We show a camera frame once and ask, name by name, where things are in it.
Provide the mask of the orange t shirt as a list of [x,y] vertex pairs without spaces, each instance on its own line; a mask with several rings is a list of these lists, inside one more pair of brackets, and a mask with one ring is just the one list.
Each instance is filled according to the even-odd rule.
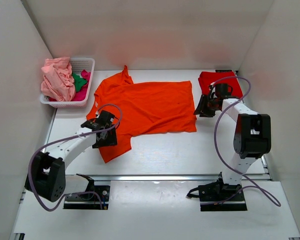
[[116,130],[117,145],[99,149],[105,163],[130,151],[132,137],[197,130],[190,81],[134,83],[124,67],[99,84],[86,118],[95,117],[100,107],[116,117],[122,116]]

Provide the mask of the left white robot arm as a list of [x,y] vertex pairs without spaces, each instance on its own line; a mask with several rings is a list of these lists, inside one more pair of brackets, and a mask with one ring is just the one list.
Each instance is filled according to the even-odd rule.
[[67,167],[86,149],[113,147],[118,144],[116,128],[119,118],[102,110],[95,118],[80,125],[76,133],[67,138],[47,144],[53,146],[47,152],[38,149],[30,159],[25,189],[32,192],[42,205],[42,199],[56,202],[66,195],[76,195],[89,199],[94,195],[95,187],[91,180],[83,175],[74,181],[74,186],[67,183]]

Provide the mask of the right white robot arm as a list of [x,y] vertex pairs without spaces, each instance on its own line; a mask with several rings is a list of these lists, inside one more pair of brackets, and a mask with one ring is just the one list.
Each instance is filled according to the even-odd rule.
[[[220,111],[213,133],[216,153],[225,165],[219,174],[214,195],[226,200],[241,188],[241,180],[250,166],[271,150],[271,118],[251,110],[242,98],[233,96],[233,88],[227,83],[215,83],[209,87],[208,94],[200,97],[194,115],[212,118]],[[223,159],[217,143],[217,130],[223,115],[228,115],[236,124],[233,136],[234,154],[229,163]]]

